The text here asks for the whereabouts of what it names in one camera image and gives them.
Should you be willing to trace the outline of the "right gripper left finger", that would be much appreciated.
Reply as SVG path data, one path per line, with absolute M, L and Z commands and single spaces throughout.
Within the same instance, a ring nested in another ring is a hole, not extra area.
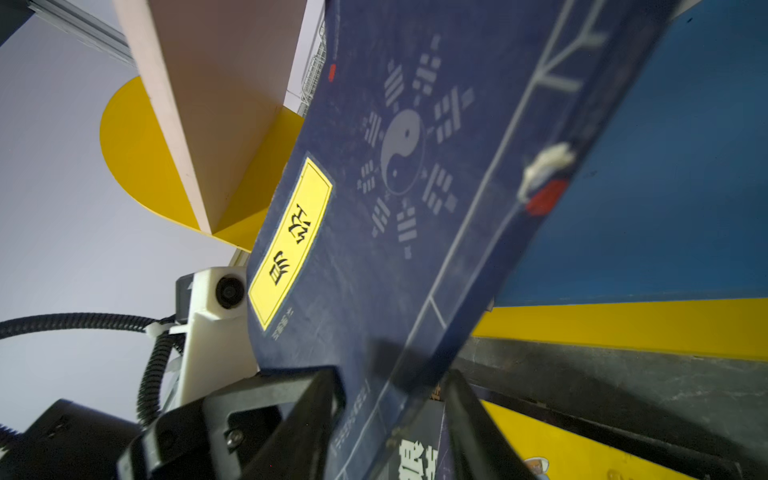
M 333 368 L 315 371 L 286 419 L 282 420 L 254 459 L 243 479 L 322 479 L 329 444 L 346 397 Z

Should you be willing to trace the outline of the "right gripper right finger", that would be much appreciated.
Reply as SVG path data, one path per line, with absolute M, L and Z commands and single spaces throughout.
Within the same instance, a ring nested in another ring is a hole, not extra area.
M 535 479 L 458 370 L 442 393 L 456 479 Z

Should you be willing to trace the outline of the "yellow cartoon cover book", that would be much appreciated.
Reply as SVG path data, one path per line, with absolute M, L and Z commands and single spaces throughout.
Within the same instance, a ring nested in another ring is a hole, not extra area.
M 497 428 L 538 479 L 685 479 L 670 468 L 489 401 Z

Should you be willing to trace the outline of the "black book white characters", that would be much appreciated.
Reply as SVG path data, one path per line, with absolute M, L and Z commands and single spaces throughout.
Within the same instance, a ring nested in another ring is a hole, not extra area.
M 443 444 L 444 403 L 428 400 L 399 439 L 379 479 L 440 479 Z

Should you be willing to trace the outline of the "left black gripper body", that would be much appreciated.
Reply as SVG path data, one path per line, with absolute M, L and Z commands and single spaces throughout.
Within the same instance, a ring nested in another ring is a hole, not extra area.
M 145 430 L 59 401 L 1 460 L 4 479 L 243 479 L 319 369 L 256 375 L 162 414 Z

